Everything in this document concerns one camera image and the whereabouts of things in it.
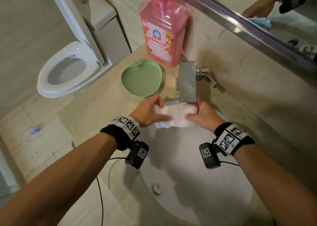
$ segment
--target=left forearm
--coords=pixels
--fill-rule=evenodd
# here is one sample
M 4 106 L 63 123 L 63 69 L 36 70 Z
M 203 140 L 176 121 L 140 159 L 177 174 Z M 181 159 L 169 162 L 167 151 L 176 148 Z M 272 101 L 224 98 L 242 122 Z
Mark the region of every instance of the left forearm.
M 0 225 L 57 225 L 116 149 L 104 133 L 82 143 L 18 192 L 1 210 Z

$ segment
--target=hand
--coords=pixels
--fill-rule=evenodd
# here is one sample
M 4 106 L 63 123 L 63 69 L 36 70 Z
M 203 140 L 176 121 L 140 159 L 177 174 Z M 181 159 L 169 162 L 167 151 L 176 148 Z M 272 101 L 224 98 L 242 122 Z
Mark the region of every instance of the hand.
M 140 127 L 148 127 L 153 123 L 169 121 L 172 119 L 172 117 L 168 115 L 156 114 L 154 112 L 154 105 L 158 105 L 160 108 L 163 108 L 163 98 L 159 95 L 155 95 L 142 101 L 130 114 L 130 116 L 139 123 Z
M 222 119 L 218 114 L 208 105 L 207 102 L 202 101 L 197 97 L 197 114 L 188 114 L 186 119 L 196 123 L 196 125 L 204 128 L 212 133 L 215 132 L 218 126 L 225 123 L 226 121 Z
M 245 18 L 266 18 L 274 8 L 275 1 L 277 0 L 258 0 L 247 8 L 242 16 Z

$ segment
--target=mirror frame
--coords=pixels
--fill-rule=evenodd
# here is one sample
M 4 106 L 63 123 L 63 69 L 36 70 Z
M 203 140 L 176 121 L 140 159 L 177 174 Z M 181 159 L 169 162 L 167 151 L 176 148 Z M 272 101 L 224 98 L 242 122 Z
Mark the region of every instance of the mirror frame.
M 317 64 L 216 0 L 183 0 L 317 88 Z

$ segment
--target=green apple-shaped tray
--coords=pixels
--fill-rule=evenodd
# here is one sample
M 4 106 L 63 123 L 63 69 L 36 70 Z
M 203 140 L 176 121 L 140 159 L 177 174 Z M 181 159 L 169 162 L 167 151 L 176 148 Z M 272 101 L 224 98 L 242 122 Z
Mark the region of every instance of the green apple-shaped tray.
M 143 58 L 133 61 L 121 75 L 123 86 L 132 95 L 147 97 L 153 95 L 160 87 L 162 69 L 154 61 L 143 61 Z

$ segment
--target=dish soap bottle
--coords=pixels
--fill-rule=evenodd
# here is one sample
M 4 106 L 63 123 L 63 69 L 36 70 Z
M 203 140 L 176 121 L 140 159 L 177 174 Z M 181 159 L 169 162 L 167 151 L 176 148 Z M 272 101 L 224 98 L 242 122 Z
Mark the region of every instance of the dish soap bottle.
M 186 6 L 177 0 L 144 0 L 140 15 L 148 54 L 168 66 L 179 64 L 188 19 Z

